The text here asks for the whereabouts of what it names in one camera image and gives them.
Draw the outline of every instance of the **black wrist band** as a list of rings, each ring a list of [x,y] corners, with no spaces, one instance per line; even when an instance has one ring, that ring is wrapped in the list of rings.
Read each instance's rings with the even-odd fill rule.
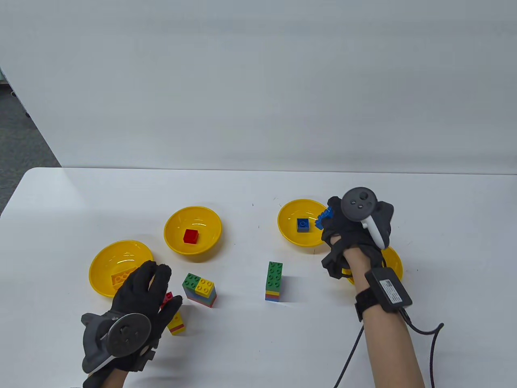
[[[372,306],[378,305],[379,301],[375,297],[371,288],[367,288],[364,291],[359,292],[356,295],[356,311],[357,317],[359,318],[359,322],[362,321],[362,314],[365,310],[369,309]]]

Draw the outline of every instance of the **blue and green lego stack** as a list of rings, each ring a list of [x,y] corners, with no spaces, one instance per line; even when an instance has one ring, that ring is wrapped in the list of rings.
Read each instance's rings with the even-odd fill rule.
[[[280,287],[282,286],[282,263],[269,262],[266,280],[266,300],[280,301]]]
[[[185,278],[183,289],[188,299],[207,307],[212,307],[217,298],[216,286],[213,282],[192,274],[188,274]]]

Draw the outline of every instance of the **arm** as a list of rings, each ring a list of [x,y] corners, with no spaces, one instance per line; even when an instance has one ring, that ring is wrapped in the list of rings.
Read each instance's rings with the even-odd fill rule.
[[[357,293],[367,289],[364,274],[370,259],[359,248],[343,252],[354,277]],[[364,333],[376,388],[424,388],[413,343],[400,314],[385,312],[380,305],[363,313]]]
[[[114,369],[101,388],[122,388],[128,373],[125,370]]]

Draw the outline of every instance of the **blue lego brick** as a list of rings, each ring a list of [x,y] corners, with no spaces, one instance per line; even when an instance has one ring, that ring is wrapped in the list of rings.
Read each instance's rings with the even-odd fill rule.
[[[304,233],[309,231],[309,219],[308,218],[297,218],[296,226],[298,233]]]
[[[185,294],[187,295],[188,299],[190,299],[194,302],[201,303],[202,305],[205,305],[208,307],[211,307],[217,298],[217,292],[216,292],[215,288],[212,290],[212,293],[210,294],[210,296],[208,298],[202,297],[202,296],[196,294],[194,291],[188,290],[188,289],[185,289]]]
[[[280,297],[266,294],[266,300],[270,302],[279,302]]]
[[[323,213],[321,213],[316,220],[316,227],[320,230],[323,230],[322,220],[324,218],[332,218],[334,216],[334,210],[331,207],[328,207]]]

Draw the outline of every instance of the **white controller handle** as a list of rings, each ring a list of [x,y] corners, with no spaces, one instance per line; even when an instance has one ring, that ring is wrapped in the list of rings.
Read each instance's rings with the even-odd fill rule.
[[[379,232],[379,229],[377,228],[377,225],[375,224],[375,221],[373,220],[372,216],[368,216],[366,219],[362,220],[361,224],[363,228],[368,229],[375,245],[377,245],[380,249],[387,248],[387,246],[384,244],[383,238],[381,237],[381,233]]]

